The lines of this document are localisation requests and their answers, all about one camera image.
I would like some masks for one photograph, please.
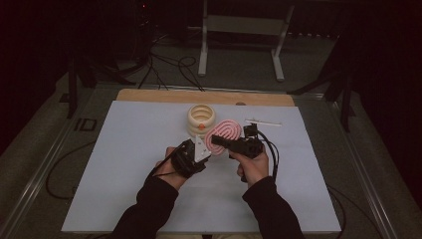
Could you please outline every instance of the white tabletop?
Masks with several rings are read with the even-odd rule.
[[[62,230],[112,231],[165,149],[189,137],[187,111],[193,104],[113,102]],[[338,232],[340,227],[298,108],[210,105],[216,120],[281,122],[258,125],[280,152],[278,192],[292,206],[305,233]],[[211,156],[193,175],[161,232],[258,232],[242,195],[247,189],[228,154]]]

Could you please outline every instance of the wooden edge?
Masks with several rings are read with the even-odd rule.
[[[123,89],[116,98],[124,102],[197,103],[220,105],[248,105],[271,107],[294,107],[289,95],[239,93],[239,92],[193,92]]]

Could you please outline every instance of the cream spiral object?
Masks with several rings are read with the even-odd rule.
[[[187,131],[191,136],[204,138],[215,123],[215,112],[210,106],[196,105],[187,113]]]

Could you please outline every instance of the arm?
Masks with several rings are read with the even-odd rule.
[[[272,177],[265,177],[251,186],[243,199],[254,212],[263,238],[305,238],[295,212],[277,193]]]
[[[240,162],[239,176],[245,175],[248,181],[249,189],[243,199],[254,212],[263,238],[305,238],[295,212],[277,193],[276,184],[269,176],[265,151],[254,159],[232,151],[230,155]]]
[[[173,149],[168,147],[166,155]],[[155,238],[157,231],[167,222],[178,190],[186,181],[186,178],[173,172],[170,161],[157,168],[154,176],[137,193],[136,204],[123,213],[109,239]]]

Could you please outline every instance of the pink spiral object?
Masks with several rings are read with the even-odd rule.
[[[213,155],[220,155],[224,152],[225,148],[223,146],[212,143],[211,135],[215,134],[227,139],[236,140],[240,137],[241,133],[242,128],[238,122],[232,119],[225,119],[219,122],[205,134],[204,142],[208,150],[210,150]]]

